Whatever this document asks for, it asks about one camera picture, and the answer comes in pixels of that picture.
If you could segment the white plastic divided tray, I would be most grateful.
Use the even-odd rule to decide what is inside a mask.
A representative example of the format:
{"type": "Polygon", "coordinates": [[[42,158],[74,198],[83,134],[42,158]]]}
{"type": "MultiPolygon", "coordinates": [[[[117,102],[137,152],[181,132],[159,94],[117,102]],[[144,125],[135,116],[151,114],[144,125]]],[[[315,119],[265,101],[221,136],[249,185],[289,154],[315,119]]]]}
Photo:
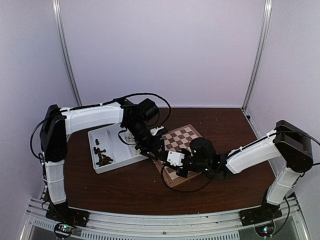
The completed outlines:
{"type": "Polygon", "coordinates": [[[122,140],[119,139],[118,133],[121,130],[122,128],[119,124],[113,124],[90,130],[87,133],[92,165],[97,174],[109,172],[147,159],[146,156],[140,154],[139,150],[135,149],[135,144],[124,144],[122,142],[122,140],[125,141],[125,135],[131,133],[130,131],[121,133],[122,140]],[[99,147],[101,150],[106,149],[106,153],[104,154],[111,157],[113,163],[101,167],[96,165],[99,158],[94,154],[94,147],[99,147]]]}

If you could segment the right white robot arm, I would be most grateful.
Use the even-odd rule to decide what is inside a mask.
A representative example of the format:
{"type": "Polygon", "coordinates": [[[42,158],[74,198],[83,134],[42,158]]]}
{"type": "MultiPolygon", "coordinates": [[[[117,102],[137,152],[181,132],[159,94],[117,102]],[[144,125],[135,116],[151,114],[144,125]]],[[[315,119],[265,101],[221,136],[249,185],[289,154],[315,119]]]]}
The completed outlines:
{"type": "Polygon", "coordinates": [[[210,140],[198,137],[190,142],[190,151],[170,151],[167,161],[181,177],[186,177],[188,172],[200,172],[213,180],[224,171],[236,175],[265,161],[283,158],[285,164],[266,191],[265,203],[256,210],[258,219],[266,221],[298,178],[313,167],[313,140],[306,132],[280,120],[265,136],[228,153],[218,154],[210,140]]]}

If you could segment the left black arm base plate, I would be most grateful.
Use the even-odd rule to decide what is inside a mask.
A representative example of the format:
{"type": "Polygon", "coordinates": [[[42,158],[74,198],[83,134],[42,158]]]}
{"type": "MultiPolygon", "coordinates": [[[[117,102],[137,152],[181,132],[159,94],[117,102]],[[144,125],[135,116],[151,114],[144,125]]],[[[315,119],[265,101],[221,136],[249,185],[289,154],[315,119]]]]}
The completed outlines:
{"type": "Polygon", "coordinates": [[[85,210],[70,208],[67,202],[60,204],[50,203],[46,211],[46,218],[70,226],[86,227],[90,213],[85,210]]]}

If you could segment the left control circuit board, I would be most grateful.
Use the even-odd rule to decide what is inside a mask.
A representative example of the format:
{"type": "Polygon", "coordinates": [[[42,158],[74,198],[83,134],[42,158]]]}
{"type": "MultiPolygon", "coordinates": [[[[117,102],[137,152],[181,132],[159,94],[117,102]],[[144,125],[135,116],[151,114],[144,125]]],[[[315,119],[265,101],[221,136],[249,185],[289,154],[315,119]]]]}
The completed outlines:
{"type": "Polygon", "coordinates": [[[53,228],[53,232],[58,238],[68,238],[73,234],[74,230],[73,226],[63,222],[57,223],[53,228]]]}

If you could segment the pile of white chess pieces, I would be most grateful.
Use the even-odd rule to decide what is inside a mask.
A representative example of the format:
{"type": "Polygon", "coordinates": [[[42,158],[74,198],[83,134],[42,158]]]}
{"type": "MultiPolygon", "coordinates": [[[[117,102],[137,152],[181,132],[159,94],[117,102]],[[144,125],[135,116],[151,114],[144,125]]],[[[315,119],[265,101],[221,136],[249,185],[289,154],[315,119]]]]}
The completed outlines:
{"type": "Polygon", "coordinates": [[[127,133],[124,137],[124,140],[129,145],[135,145],[137,143],[134,136],[131,133],[127,133]]]}

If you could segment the aluminium corner post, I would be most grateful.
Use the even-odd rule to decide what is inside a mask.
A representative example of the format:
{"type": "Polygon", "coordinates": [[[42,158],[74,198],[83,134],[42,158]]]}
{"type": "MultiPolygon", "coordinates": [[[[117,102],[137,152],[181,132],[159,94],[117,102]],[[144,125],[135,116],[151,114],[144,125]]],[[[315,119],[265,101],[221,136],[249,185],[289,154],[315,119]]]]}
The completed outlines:
{"type": "Polygon", "coordinates": [[[76,105],[78,107],[82,106],[82,101],[81,97],[79,94],[79,90],[76,84],[73,68],[72,68],[72,63],[68,51],[68,46],[67,46],[67,40],[66,40],[66,34],[64,30],[64,24],[63,24],[63,17],[62,17],[62,12],[61,12],[61,3],[60,0],[52,0],[52,8],[53,8],[53,15],[55,18],[56,22],[56,27],[57,27],[57,32],[59,36],[59,41],[60,41],[60,47],[62,51],[62,59],[63,63],[65,66],[66,74],[67,74],[67,79],[69,81],[71,91],[73,94],[73,97],[75,99],[76,105]]]}
{"type": "Polygon", "coordinates": [[[252,67],[252,71],[249,79],[249,85],[248,85],[245,98],[241,107],[243,112],[246,112],[248,110],[249,102],[254,91],[255,83],[257,81],[258,73],[259,73],[262,58],[263,58],[263,52],[264,52],[268,34],[269,34],[270,22],[272,17],[272,9],[273,9],[273,1],[265,0],[254,63],[253,63],[253,67],[252,67]]]}

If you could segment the control circuit board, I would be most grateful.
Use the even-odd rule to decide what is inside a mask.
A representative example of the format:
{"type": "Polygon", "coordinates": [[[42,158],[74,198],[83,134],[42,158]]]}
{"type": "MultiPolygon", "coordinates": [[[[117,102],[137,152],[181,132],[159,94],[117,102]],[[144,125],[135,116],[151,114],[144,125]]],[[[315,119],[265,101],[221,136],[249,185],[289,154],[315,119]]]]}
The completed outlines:
{"type": "Polygon", "coordinates": [[[255,232],[260,237],[269,237],[275,231],[275,227],[273,225],[262,225],[255,228],[255,232]]]}
{"type": "Polygon", "coordinates": [[[57,223],[53,228],[53,232],[58,238],[68,238],[73,234],[74,230],[73,226],[63,222],[57,223]]]}

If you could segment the aluminium front rail frame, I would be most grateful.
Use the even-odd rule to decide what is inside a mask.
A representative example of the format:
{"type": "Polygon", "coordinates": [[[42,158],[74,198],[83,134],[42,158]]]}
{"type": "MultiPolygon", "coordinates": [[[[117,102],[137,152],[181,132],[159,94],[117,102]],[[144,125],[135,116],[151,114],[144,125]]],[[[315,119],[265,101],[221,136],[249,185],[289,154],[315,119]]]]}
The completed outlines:
{"type": "MultiPolygon", "coordinates": [[[[282,216],[244,226],[239,210],[183,215],[132,215],[87,210],[86,227],[77,226],[66,240],[311,240],[298,200],[288,197],[280,205],[282,216]],[[275,224],[272,237],[258,235],[262,226],[275,224]]],[[[61,240],[56,221],[46,218],[48,203],[31,198],[17,240],[61,240]]]]}

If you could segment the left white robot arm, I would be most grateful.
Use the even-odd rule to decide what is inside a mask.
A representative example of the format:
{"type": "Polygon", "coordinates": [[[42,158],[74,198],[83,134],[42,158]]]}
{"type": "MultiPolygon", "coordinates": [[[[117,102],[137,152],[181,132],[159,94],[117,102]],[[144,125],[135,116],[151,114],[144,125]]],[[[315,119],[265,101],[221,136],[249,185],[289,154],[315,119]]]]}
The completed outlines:
{"type": "Polygon", "coordinates": [[[89,128],[119,124],[130,131],[141,154],[158,157],[164,150],[162,128],[148,129],[146,123],[159,113],[156,103],[146,98],[134,104],[126,98],[114,99],[109,104],[59,108],[51,105],[40,130],[40,148],[44,158],[45,175],[52,213],[61,222],[72,218],[64,185],[64,163],[68,154],[67,137],[89,128]]]}

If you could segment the pile of dark chess pieces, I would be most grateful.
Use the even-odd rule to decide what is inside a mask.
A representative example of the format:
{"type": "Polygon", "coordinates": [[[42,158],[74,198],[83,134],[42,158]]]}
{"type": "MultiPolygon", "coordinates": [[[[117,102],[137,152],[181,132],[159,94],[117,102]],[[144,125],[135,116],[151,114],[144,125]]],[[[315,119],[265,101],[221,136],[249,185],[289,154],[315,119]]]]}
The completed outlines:
{"type": "Polygon", "coordinates": [[[96,165],[98,165],[99,167],[112,164],[114,161],[111,157],[105,155],[106,149],[101,150],[99,147],[94,146],[93,152],[98,156],[98,162],[96,163],[96,165]]]}

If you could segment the right aluminium corner post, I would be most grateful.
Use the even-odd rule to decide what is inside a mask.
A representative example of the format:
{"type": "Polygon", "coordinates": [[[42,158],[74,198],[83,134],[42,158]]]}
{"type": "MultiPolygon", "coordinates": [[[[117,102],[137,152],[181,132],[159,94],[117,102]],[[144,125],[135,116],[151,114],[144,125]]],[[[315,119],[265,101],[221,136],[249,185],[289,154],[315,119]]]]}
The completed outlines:
{"type": "Polygon", "coordinates": [[[248,110],[249,102],[254,91],[255,83],[257,81],[258,73],[259,73],[262,58],[263,58],[263,52],[264,52],[268,34],[269,34],[270,22],[272,17],[272,9],[273,9],[273,1],[265,0],[254,63],[253,63],[253,67],[252,67],[252,71],[249,79],[249,85],[248,85],[245,98],[241,107],[243,112],[246,112],[248,110]]]}

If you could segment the right control circuit board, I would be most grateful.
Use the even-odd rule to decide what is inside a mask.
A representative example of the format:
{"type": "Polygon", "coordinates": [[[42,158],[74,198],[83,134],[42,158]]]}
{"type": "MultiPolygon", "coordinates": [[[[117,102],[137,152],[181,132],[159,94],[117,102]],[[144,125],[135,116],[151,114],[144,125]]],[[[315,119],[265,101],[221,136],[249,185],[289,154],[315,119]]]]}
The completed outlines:
{"type": "Polygon", "coordinates": [[[275,231],[275,227],[273,225],[262,225],[255,228],[255,232],[260,237],[269,237],[275,231]]]}

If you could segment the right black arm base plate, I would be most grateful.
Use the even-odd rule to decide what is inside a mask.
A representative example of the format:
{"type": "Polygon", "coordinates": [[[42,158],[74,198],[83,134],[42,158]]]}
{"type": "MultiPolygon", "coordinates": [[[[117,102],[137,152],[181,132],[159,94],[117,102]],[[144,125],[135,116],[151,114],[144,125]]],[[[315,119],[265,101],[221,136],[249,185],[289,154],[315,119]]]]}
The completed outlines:
{"type": "Polygon", "coordinates": [[[279,205],[263,204],[259,207],[241,210],[239,217],[243,226],[256,225],[282,216],[279,205]]]}

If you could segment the left aluminium corner post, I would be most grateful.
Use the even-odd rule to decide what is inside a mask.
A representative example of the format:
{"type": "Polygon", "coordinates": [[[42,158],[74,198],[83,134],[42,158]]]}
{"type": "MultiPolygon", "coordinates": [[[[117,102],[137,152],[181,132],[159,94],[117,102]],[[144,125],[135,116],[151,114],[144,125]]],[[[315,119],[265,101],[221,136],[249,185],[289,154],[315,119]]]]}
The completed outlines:
{"type": "Polygon", "coordinates": [[[57,32],[59,36],[59,41],[60,41],[60,47],[62,51],[62,59],[63,63],[65,66],[66,74],[67,74],[67,79],[69,81],[71,91],[73,94],[73,97],[75,99],[76,105],[78,107],[82,106],[82,101],[81,97],[79,94],[79,90],[76,84],[73,68],[72,68],[72,63],[68,51],[68,46],[67,46],[67,40],[66,40],[66,34],[64,30],[64,24],[63,24],[63,17],[62,17],[62,12],[61,12],[61,3],[60,0],[52,0],[52,8],[53,8],[53,15],[55,18],[56,22],[56,27],[57,27],[57,32]]]}

